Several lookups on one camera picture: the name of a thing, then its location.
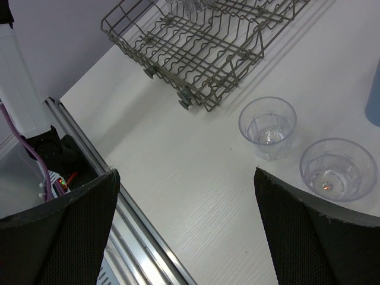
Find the red wire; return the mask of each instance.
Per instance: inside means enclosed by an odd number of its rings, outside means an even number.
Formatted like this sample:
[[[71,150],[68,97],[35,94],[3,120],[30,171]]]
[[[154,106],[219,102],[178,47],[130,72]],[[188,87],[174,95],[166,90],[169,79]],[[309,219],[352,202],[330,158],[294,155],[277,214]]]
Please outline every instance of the red wire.
[[[71,181],[74,179],[74,177],[76,177],[76,175],[78,174],[78,172],[74,172],[70,178],[67,180],[67,183],[66,185],[69,186],[69,184],[71,183]]]

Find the gray wire rack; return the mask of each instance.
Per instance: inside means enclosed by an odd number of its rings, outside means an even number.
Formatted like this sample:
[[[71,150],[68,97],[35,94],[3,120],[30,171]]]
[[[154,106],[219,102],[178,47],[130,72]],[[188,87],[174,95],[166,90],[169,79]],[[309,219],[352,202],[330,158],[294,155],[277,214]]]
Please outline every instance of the gray wire rack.
[[[131,7],[122,0],[101,29],[149,77],[177,89],[185,109],[195,102],[211,111],[310,1],[216,0],[188,14],[181,2],[138,0]],[[144,15],[148,20],[140,24]],[[126,39],[129,29],[137,32]]]

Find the rack wheel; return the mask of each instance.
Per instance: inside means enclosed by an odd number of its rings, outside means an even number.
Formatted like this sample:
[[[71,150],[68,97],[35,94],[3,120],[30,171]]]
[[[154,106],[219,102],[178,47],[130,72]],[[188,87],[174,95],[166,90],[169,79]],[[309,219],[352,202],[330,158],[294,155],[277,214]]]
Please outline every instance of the rack wheel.
[[[157,71],[152,66],[148,66],[147,68],[144,68],[143,70],[145,74],[148,75],[148,77],[151,79],[153,79],[153,75],[157,74]]]
[[[189,104],[186,104],[184,101],[182,100],[178,100],[179,104],[184,107],[187,111],[189,110]]]
[[[189,89],[187,89],[186,87],[182,88],[182,90],[180,91],[180,93],[186,97],[187,99],[192,99],[192,93]]]
[[[192,106],[191,98],[184,96],[180,91],[177,92],[178,97],[184,101],[187,105]]]

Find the blue object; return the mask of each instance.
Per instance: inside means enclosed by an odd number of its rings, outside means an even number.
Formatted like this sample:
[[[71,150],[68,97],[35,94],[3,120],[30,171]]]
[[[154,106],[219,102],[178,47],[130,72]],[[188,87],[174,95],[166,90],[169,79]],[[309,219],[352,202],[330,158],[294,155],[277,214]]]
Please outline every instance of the blue object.
[[[380,126],[380,61],[368,98],[366,116],[371,123],[376,126]]]

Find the gray wall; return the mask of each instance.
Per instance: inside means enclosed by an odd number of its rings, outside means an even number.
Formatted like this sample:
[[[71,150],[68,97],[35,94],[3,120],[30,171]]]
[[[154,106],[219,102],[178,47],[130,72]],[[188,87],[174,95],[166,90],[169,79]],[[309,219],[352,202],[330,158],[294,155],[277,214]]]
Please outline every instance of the gray wall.
[[[112,46],[100,31],[100,20],[118,2],[9,1],[18,42],[41,102],[61,98]],[[9,129],[0,117],[1,144]]]

